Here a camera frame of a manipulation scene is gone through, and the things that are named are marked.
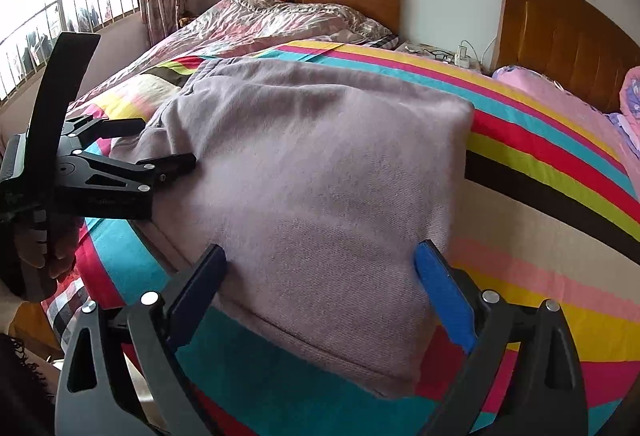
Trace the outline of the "left hand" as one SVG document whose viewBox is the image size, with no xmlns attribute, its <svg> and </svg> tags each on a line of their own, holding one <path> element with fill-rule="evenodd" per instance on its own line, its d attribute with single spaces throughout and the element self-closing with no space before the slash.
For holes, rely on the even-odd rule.
<svg viewBox="0 0 640 436">
<path fill-rule="evenodd" d="M 76 263 L 80 227 L 84 219 L 36 211 L 15 219 L 10 230 L 17 257 L 17 279 L 11 292 L 40 303 L 50 298 Z"/>
</svg>

